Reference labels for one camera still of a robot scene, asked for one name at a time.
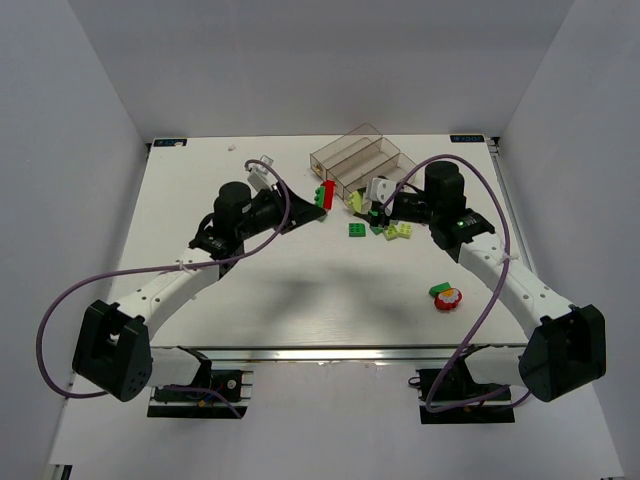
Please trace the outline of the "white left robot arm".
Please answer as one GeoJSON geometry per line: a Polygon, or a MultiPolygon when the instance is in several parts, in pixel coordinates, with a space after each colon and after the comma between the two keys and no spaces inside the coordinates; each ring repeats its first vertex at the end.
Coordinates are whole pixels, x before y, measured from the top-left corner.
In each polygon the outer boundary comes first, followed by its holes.
{"type": "Polygon", "coordinates": [[[195,349],[154,347],[160,327],[201,290],[221,280],[245,256],[246,240],[267,230],[288,233],[324,217],[325,210],[288,187],[257,194],[242,182],[224,184],[174,269],[135,292],[85,311],[72,369],[122,402],[146,387],[204,390],[211,362],[195,349]]]}

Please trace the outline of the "red yellow green lego stack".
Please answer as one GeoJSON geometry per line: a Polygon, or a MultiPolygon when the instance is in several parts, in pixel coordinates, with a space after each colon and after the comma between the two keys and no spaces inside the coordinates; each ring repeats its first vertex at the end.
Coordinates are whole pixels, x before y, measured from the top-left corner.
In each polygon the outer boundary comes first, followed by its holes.
{"type": "Polygon", "coordinates": [[[336,182],[333,180],[325,180],[315,190],[314,203],[318,207],[325,210],[331,210],[333,206],[333,197],[335,194],[336,182]]]}

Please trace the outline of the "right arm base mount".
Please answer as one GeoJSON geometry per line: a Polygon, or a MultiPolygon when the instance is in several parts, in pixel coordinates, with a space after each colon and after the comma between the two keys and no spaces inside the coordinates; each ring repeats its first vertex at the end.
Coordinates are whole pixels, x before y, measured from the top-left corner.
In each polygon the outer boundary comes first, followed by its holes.
{"type": "Polygon", "coordinates": [[[465,405],[441,413],[430,413],[426,409],[426,399],[438,373],[438,369],[417,370],[407,381],[408,386],[418,394],[422,425],[512,424],[515,422],[509,391],[504,391],[488,400],[473,401],[473,398],[493,393],[499,389],[499,386],[477,384],[468,374],[455,369],[447,374],[434,394],[431,405],[436,408],[462,401],[465,405]]]}

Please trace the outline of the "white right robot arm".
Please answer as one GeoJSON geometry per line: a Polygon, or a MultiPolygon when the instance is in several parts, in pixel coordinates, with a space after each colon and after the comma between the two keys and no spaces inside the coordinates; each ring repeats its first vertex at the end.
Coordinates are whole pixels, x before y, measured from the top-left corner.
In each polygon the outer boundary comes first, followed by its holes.
{"type": "Polygon", "coordinates": [[[419,164],[424,186],[404,191],[406,182],[376,177],[365,189],[373,227],[394,221],[428,226],[434,243],[451,259],[474,274],[491,297],[427,393],[431,403],[446,376],[493,391],[476,402],[495,398],[510,387],[524,388],[536,399],[550,402],[606,373],[606,327],[593,305],[579,307],[554,292],[511,252],[509,228],[500,231],[469,208],[459,167],[464,159],[441,154],[419,164]],[[474,347],[471,341],[496,303],[502,303],[522,329],[527,344],[510,347],[474,347]]]}

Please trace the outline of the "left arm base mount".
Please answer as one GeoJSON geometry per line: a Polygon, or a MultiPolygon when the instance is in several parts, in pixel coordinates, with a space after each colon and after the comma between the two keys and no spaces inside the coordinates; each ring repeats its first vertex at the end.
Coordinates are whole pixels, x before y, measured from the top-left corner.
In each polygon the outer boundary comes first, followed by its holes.
{"type": "Polygon", "coordinates": [[[247,412],[254,372],[240,369],[212,370],[195,387],[154,387],[147,417],[157,419],[237,419],[247,412]]]}

